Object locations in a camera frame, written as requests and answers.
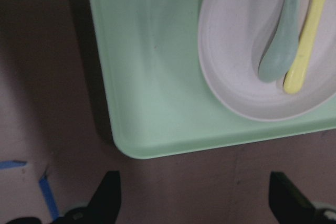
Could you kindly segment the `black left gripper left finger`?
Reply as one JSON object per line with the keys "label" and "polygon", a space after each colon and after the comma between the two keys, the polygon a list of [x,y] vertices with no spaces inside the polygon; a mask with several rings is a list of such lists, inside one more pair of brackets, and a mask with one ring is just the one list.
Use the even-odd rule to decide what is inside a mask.
{"label": "black left gripper left finger", "polygon": [[52,223],[115,223],[121,208],[121,178],[119,171],[108,171],[85,207],[73,208],[59,215],[48,180],[39,181]]}

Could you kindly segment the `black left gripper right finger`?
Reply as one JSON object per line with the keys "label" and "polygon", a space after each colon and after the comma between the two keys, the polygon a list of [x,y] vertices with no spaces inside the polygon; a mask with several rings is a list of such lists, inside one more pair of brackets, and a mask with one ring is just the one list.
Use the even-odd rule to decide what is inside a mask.
{"label": "black left gripper right finger", "polygon": [[313,204],[283,172],[271,172],[269,207],[278,223],[335,223],[335,206]]}

